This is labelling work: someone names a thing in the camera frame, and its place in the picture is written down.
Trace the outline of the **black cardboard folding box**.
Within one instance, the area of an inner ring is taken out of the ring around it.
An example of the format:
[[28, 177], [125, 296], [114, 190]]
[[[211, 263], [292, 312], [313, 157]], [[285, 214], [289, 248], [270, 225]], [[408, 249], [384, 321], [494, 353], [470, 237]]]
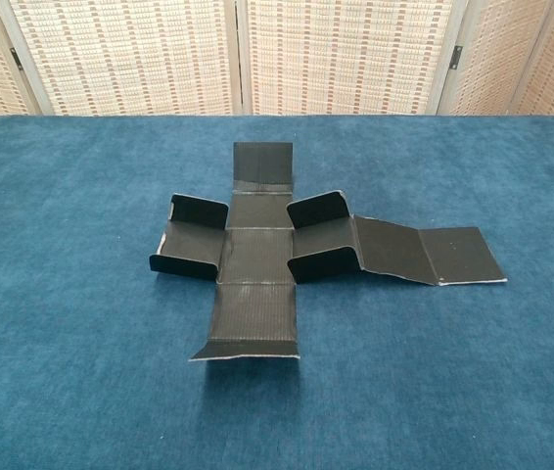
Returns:
[[436, 286], [504, 280], [476, 227], [417, 229], [354, 215], [339, 190], [295, 200], [288, 142], [237, 142], [233, 169], [229, 204], [172, 196], [150, 256], [154, 271], [216, 285], [196, 360], [297, 357], [303, 282], [359, 271]]

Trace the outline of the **blue felt table mat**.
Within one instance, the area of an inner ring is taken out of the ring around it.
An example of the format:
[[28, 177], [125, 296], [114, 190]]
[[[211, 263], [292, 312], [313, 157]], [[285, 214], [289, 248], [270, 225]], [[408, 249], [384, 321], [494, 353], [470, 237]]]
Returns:
[[[214, 287], [148, 258], [237, 141], [506, 282], [304, 284], [299, 358], [194, 361]], [[0, 117], [0, 469], [554, 470], [554, 117]]]

